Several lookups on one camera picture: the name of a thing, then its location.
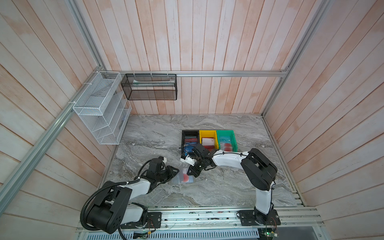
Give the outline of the grey card holder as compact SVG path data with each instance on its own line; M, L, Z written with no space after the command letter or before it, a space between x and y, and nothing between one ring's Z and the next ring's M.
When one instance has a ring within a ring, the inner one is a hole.
M189 176L188 168L180 168L177 175L171 180L172 185L192 184L195 182L194 176Z

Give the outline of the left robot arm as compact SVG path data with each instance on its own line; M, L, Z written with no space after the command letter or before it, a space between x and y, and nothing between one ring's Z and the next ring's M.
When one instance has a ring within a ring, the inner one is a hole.
M146 161L132 181L107 181L84 203L80 224L88 231L122 232L122 227L155 229L148 208L134 203L136 197L151 193L171 181L180 172L167 166L164 157Z

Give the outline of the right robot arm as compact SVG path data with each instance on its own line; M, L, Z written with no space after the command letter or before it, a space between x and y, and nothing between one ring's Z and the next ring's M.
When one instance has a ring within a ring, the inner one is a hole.
M183 153L181 162L190 165L187 175L198 177L202 171L216 167L232 167L242 169L251 184L256 188L255 215L266 218L273 210L272 191L276 184L278 168L258 149L248 152L227 152L208 150L197 144L192 154Z

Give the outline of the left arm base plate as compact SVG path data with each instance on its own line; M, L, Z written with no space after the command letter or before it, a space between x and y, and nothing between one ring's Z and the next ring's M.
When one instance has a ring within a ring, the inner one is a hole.
M145 212L137 222L123 221L122 229L130 230L156 230L161 227L162 213L161 212Z

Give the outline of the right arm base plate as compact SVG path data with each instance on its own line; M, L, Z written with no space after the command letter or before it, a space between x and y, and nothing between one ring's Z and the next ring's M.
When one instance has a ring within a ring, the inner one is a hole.
M275 209L272 209L267 215L254 210L241 210L237 212L237 217L242 226L279 226L280 217Z

